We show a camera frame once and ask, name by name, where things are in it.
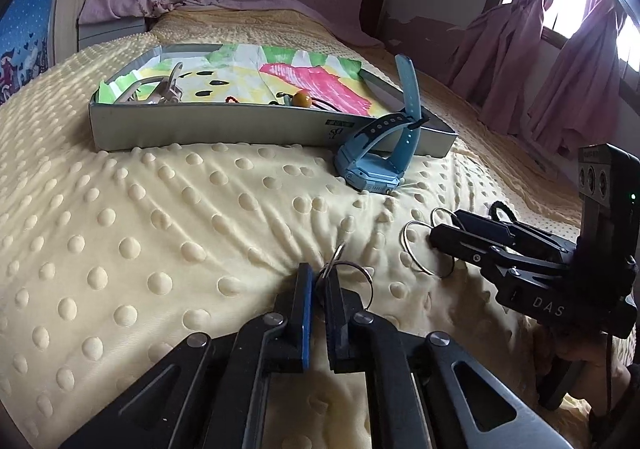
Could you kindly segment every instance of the metal ring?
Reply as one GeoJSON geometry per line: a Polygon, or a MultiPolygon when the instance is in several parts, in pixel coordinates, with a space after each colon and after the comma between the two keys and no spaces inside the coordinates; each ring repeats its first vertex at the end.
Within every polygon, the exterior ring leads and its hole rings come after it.
{"type": "Polygon", "coordinates": [[[412,262],[414,262],[418,266],[421,272],[424,272],[427,275],[432,275],[434,277],[439,277],[440,279],[449,277],[453,273],[454,269],[456,268],[455,257],[451,256],[451,270],[449,270],[449,272],[447,272],[445,275],[438,275],[435,272],[431,272],[431,270],[423,266],[423,264],[421,264],[420,261],[418,261],[418,259],[415,257],[414,251],[412,251],[411,247],[409,246],[409,239],[406,237],[406,231],[409,228],[409,225],[413,225],[413,224],[422,225],[424,227],[433,229],[433,225],[429,225],[428,223],[425,223],[425,222],[420,222],[420,220],[411,220],[410,222],[405,223],[400,233],[400,246],[402,247],[404,252],[409,254],[409,257],[411,258],[412,262]]]}
{"type": "Polygon", "coordinates": [[[331,256],[331,259],[329,260],[329,262],[325,264],[325,266],[322,267],[322,269],[320,269],[320,272],[318,273],[318,280],[316,281],[316,296],[318,296],[318,301],[320,302],[320,304],[324,306],[324,303],[322,303],[322,298],[320,297],[322,293],[318,291],[318,288],[319,286],[322,285],[323,280],[326,277],[328,277],[329,273],[334,267],[339,267],[341,265],[353,267],[358,272],[364,275],[364,277],[367,280],[367,283],[369,283],[369,286],[371,288],[369,304],[367,304],[366,308],[364,309],[364,310],[368,310],[369,307],[371,306],[371,303],[373,302],[373,278],[371,277],[369,271],[365,269],[363,266],[360,266],[359,264],[354,263],[352,261],[340,261],[340,257],[342,256],[342,251],[344,250],[344,246],[345,246],[345,243],[341,243],[340,245],[338,245],[338,247],[334,251],[334,254],[331,256]]]}

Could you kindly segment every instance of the raised dot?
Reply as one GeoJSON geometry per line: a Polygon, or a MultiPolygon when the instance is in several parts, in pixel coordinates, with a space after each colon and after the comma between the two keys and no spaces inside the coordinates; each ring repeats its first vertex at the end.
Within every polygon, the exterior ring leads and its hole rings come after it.
{"type": "Polygon", "coordinates": [[[218,280],[218,291],[227,297],[235,297],[246,290],[246,285],[232,275],[226,275],[218,280]]]}
{"type": "Polygon", "coordinates": [[[88,337],[82,343],[82,353],[90,361],[98,361],[102,357],[102,341],[99,337],[88,337]]]}
{"type": "Polygon", "coordinates": [[[45,417],[50,418],[53,415],[53,406],[51,405],[51,401],[44,393],[38,395],[36,405],[45,417]]]}
{"type": "Polygon", "coordinates": [[[384,210],[382,213],[378,215],[377,221],[380,223],[391,223],[394,220],[393,214],[389,211],[384,210]]]}
{"type": "Polygon", "coordinates": [[[113,320],[118,326],[129,328],[138,320],[138,311],[130,304],[124,304],[116,308],[113,313],[113,320]]]}
{"type": "Polygon", "coordinates": [[[33,229],[36,226],[36,223],[38,223],[38,217],[34,214],[29,216],[25,221],[24,221],[24,228],[25,230],[29,230],[29,229],[33,229]]]}
{"type": "Polygon", "coordinates": [[[113,225],[116,220],[116,211],[107,207],[98,213],[98,223],[103,227],[109,227],[113,225]]]}
{"type": "Polygon", "coordinates": [[[6,275],[7,277],[14,277],[20,270],[20,261],[14,259],[9,265],[6,266],[6,275]]]}
{"type": "Polygon", "coordinates": [[[302,196],[297,196],[293,200],[293,209],[298,211],[301,214],[307,214],[311,211],[311,202],[308,198],[304,198],[302,196]]]}
{"type": "Polygon", "coordinates": [[[118,380],[116,381],[116,390],[119,393],[122,393],[123,391],[125,391],[131,384],[133,384],[136,381],[135,377],[132,377],[131,375],[127,375],[125,377],[120,377],[118,378],[118,380]]]}
{"type": "Polygon", "coordinates": [[[72,254],[78,254],[78,252],[82,252],[84,249],[84,238],[80,235],[71,236],[69,241],[66,243],[66,248],[72,254]]]}
{"type": "Polygon", "coordinates": [[[25,306],[27,306],[29,304],[29,292],[27,291],[27,289],[21,288],[20,290],[18,290],[18,292],[15,294],[14,301],[16,308],[24,308],[25,306]]]}
{"type": "Polygon", "coordinates": [[[227,182],[229,182],[229,178],[222,171],[214,171],[209,176],[209,181],[213,185],[225,185],[227,182]]]}
{"type": "Polygon", "coordinates": [[[165,231],[171,226],[173,222],[171,217],[167,213],[161,211],[160,209],[154,209],[151,212],[151,223],[156,229],[162,229],[163,231],[165,231]]]}
{"type": "Polygon", "coordinates": [[[146,194],[146,190],[144,187],[142,187],[142,185],[139,184],[133,184],[130,185],[129,190],[127,191],[127,194],[129,195],[129,198],[131,198],[132,200],[142,200],[145,197],[146,194]]]}
{"type": "Polygon", "coordinates": [[[258,155],[262,158],[273,158],[276,156],[276,152],[274,152],[271,148],[259,148],[258,155]]]}
{"type": "Polygon", "coordinates": [[[93,202],[96,198],[100,196],[100,190],[96,187],[92,187],[89,191],[87,191],[84,195],[85,202],[93,202]]]}
{"type": "Polygon", "coordinates": [[[407,267],[408,269],[411,268],[411,265],[413,263],[413,260],[411,259],[411,256],[408,254],[408,252],[400,252],[400,262],[407,267]]]}
{"type": "Polygon", "coordinates": [[[309,403],[309,407],[318,413],[318,415],[326,415],[326,412],[329,409],[328,401],[321,399],[317,395],[310,395],[307,402],[309,403]]]}
{"type": "Polygon", "coordinates": [[[346,233],[353,233],[356,230],[356,220],[353,216],[348,215],[340,222],[340,229],[346,233]]]}
{"type": "Polygon", "coordinates": [[[326,201],[320,196],[314,198],[314,200],[311,202],[311,207],[313,207],[313,209],[315,211],[318,211],[319,213],[326,212],[328,208],[326,201]]]}
{"type": "Polygon", "coordinates": [[[46,173],[47,171],[49,171],[49,169],[51,169],[51,161],[47,160],[42,164],[42,166],[40,166],[40,169],[38,169],[38,172],[41,174],[46,173]]]}
{"type": "Polygon", "coordinates": [[[63,197],[62,194],[56,194],[53,198],[51,198],[51,201],[49,202],[49,207],[51,207],[52,209],[55,209],[60,204],[62,204],[62,201],[64,199],[65,197],[63,197]]]}
{"type": "Polygon", "coordinates": [[[202,157],[198,155],[198,153],[190,153],[189,155],[187,155],[187,158],[185,158],[185,160],[190,166],[198,166],[202,164],[202,157]]]}
{"type": "Polygon", "coordinates": [[[11,383],[9,382],[9,379],[6,377],[0,377],[0,389],[6,396],[11,396],[11,383]]]}
{"type": "Polygon", "coordinates": [[[56,266],[53,263],[45,263],[40,267],[38,271],[38,276],[41,280],[47,281],[48,279],[53,279],[56,275],[56,266]]]}
{"type": "Polygon", "coordinates": [[[383,233],[377,231],[373,235],[373,248],[374,249],[384,249],[386,243],[386,238],[383,233]]]}
{"type": "Polygon", "coordinates": [[[136,259],[140,255],[140,243],[132,237],[124,238],[118,245],[120,255],[125,259],[136,259]]]}
{"type": "Polygon", "coordinates": [[[395,326],[396,328],[400,329],[400,321],[398,320],[398,318],[394,315],[383,315],[383,317],[389,321],[389,323],[391,323],[393,326],[395,326]]]}
{"type": "Polygon", "coordinates": [[[84,187],[89,183],[90,180],[91,180],[91,177],[89,175],[83,174],[76,182],[76,187],[77,188],[84,187]]]}
{"type": "Polygon", "coordinates": [[[156,295],[167,295],[174,288],[174,282],[164,272],[154,272],[146,280],[146,286],[156,295]]]}
{"type": "Polygon", "coordinates": [[[232,230],[231,224],[228,220],[219,214],[211,217],[211,225],[213,225],[213,228],[222,235],[228,235],[232,230]]]}
{"type": "Polygon", "coordinates": [[[311,440],[303,434],[290,436],[282,441],[282,449],[311,449],[311,440]]]}
{"type": "Polygon", "coordinates": [[[267,176],[263,178],[262,184],[267,189],[280,189],[282,187],[282,184],[280,183],[280,181],[277,178],[274,178],[272,176],[267,176]]]}
{"type": "Polygon", "coordinates": [[[86,282],[94,290],[102,290],[107,286],[108,281],[109,278],[107,276],[107,272],[102,267],[94,267],[89,271],[86,277],[86,282]]]}
{"type": "Polygon", "coordinates": [[[73,372],[63,366],[56,372],[56,383],[63,391],[71,391],[76,385],[76,379],[74,378],[73,372]]]}
{"type": "Polygon", "coordinates": [[[238,158],[236,160],[236,166],[238,166],[239,169],[252,169],[254,167],[254,163],[248,158],[238,158]]]}
{"type": "Polygon", "coordinates": [[[238,197],[238,203],[245,211],[255,211],[258,208],[258,201],[247,193],[242,193],[238,197]]]}
{"type": "Polygon", "coordinates": [[[44,326],[36,326],[31,333],[31,340],[39,350],[46,350],[49,346],[49,332],[44,326]]]}
{"type": "Polygon", "coordinates": [[[146,351],[146,356],[149,357],[149,360],[152,363],[156,364],[171,350],[172,347],[167,343],[155,343],[149,346],[149,349],[146,351]]]}
{"type": "Polygon", "coordinates": [[[207,251],[193,241],[185,241],[180,247],[182,257],[191,263],[202,263],[207,259],[207,251]]]}
{"type": "Polygon", "coordinates": [[[127,168],[119,168],[114,174],[113,177],[116,180],[124,180],[127,175],[129,174],[129,171],[127,171],[127,168]]]}
{"type": "Polygon", "coordinates": [[[162,168],[158,169],[158,176],[161,180],[167,182],[171,180],[175,176],[175,171],[171,169],[169,166],[164,165],[162,168]]]}
{"type": "Polygon", "coordinates": [[[391,295],[396,299],[404,299],[409,293],[409,290],[406,288],[404,283],[395,281],[389,285],[389,292],[391,292],[391,295]]]}
{"type": "Polygon", "coordinates": [[[202,199],[200,193],[198,193],[193,187],[185,187],[182,190],[182,199],[188,204],[195,205],[202,199]]]}
{"type": "Polygon", "coordinates": [[[290,164],[283,166],[283,169],[285,173],[290,174],[291,176],[298,176],[301,173],[299,168],[297,168],[296,166],[292,166],[290,164]]]}
{"type": "Polygon", "coordinates": [[[14,360],[12,361],[14,365],[15,371],[21,374],[25,374],[29,370],[29,366],[27,365],[27,359],[24,358],[24,355],[20,355],[20,353],[16,353],[14,355],[14,360]]]}
{"type": "Polygon", "coordinates": [[[58,303],[58,315],[65,321],[73,321],[78,314],[78,306],[76,301],[70,297],[64,297],[58,303]]]}
{"type": "Polygon", "coordinates": [[[58,227],[62,227],[62,225],[67,225],[69,220],[71,219],[71,213],[69,211],[64,211],[56,221],[58,227]]]}
{"type": "Polygon", "coordinates": [[[29,431],[31,436],[33,436],[34,438],[39,437],[40,431],[38,431],[38,426],[31,418],[24,421],[24,426],[27,428],[27,431],[29,431]]]}
{"type": "Polygon", "coordinates": [[[202,308],[187,310],[182,316],[182,324],[189,330],[207,330],[210,326],[211,316],[202,308]]]}
{"type": "Polygon", "coordinates": [[[251,247],[247,252],[247,259],[252,265],[256,267],[269,267],[269,262],[264,256],[264,253],[260,249],[256,249],[255,247],[251,247]]]}

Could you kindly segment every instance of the pink curtain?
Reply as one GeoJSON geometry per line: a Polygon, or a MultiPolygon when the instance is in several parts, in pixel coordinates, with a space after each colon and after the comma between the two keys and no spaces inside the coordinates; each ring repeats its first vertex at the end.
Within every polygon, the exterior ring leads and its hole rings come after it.
{"type": "Polygon", "coordinates": [[[536,60],[544,11],[553,0],[513,0],[466,29],[445,84],[481,105],[479,119],[502,134],[519,131],[524,82],[536,60]]]}
{"type": "Polygon", "coordinates": [[[578,148],[611,139],[620,109],[616,41],[625,18],[618,0],[597,0],[560,51],[527,124],[548,152],[574,158],[578,148]]]}

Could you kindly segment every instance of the bed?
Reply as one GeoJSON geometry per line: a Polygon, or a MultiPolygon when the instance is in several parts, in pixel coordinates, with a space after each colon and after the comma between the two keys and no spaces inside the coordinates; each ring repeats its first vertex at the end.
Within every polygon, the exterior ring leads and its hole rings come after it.
{"type": "MultiPolygon", "coordinates": [[[[150,32],[80,51],[2,105],[0,397],[28,442],[57,447],[190,332],[237,331],[270,309],[300,261],[319,269],[342,241],[345,259],[373,273],[373,312],[414,334],[450,333],[535,407],[530,321],[498,305],[475,267],[458,262],[447,279],[420,273],[399,232],[437,206],[484,213],[503,200],[575,239],[574,191],[424,75],[423,103],[460,138],[446,158],[414,157],[390,196],[353,190],[335,176],[332,152],[296,145],[95,151],[87,102],[98,83],[181,42],[335,54],[398,82],[388,53],[348,48],[293,10],[174,10],[150,32]]],[[[426,230],[408,238],[424,264],[447,268],[426,230]]],[[[340,274],[366,297],[356,273],[340,274]]],[[[370,447],[364,378],[329,371],[321,332],[316,317],[310,370],[273,381],[265,448],[370,447]]],[[[616,349],[628,361],[634,345],[616,349]]],[[[565,399],[541,414],[586,448],[587,411],[565,399]]]]}

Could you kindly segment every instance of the label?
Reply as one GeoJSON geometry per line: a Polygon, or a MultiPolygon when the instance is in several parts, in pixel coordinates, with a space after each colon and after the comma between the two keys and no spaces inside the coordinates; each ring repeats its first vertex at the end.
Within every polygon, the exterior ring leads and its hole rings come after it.
{"type": "Polygon", "coordinates": [[[344,128],[352,128],[354,122],[334,121],[333,119],[328,119],[324,124],[327,126],[342,126],[344,128]]]}

